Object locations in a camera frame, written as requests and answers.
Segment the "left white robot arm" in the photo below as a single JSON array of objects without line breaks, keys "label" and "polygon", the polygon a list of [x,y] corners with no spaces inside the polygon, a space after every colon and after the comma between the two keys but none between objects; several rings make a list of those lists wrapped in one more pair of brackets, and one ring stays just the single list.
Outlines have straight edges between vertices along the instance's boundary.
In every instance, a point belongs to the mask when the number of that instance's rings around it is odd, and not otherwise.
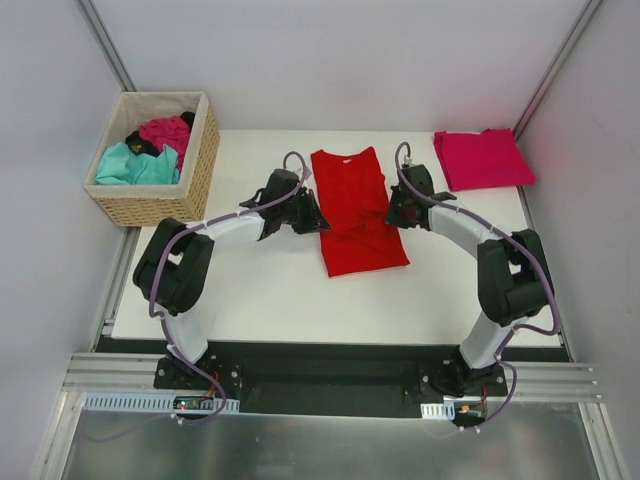
[{"label": "left white robot arm", "polygon": [[168,351],[180,360],[176,375],[188,388],[202,388],[211,377],[212,367],[202,358],[208,341],[196,305],[214,256],[262,241],[284,225],[298,235],[330,229],[306,187],[309,176],[308,168],[300,175],[279,168],[230,214],[192,226],[169,217],[156,227],[132,280],[148,301],[149,316],[161,322]]}]

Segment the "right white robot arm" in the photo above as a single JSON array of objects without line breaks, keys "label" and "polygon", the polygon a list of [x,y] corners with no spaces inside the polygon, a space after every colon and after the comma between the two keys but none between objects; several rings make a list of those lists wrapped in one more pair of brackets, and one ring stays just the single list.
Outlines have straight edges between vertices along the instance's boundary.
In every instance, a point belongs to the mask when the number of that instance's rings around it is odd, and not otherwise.
[{"label": "right white robot arm", "polygon": [[498,367],[515,328],[549,304],[553,288],[540,238],[531,229],[500,233],[451,193],[437,193],[422,164],[403,163],[397,173],[386,223],[438,234],[476,260],[480,314],[449,362],[430,375],[440,393],[473,394]]}]

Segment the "red t shirt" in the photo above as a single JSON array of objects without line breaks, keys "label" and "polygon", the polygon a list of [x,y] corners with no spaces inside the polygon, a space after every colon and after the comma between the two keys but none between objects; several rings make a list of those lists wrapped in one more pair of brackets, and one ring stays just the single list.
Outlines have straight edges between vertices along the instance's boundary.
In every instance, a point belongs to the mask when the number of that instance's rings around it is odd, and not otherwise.
[{"label": "red t shirt", "polygon": [[409,265],[398,229],[386,223],[389,197],[375,149],[347,156],[319,150],[311,163],[320,209],[330,225],[320,234],[328,276]]}]

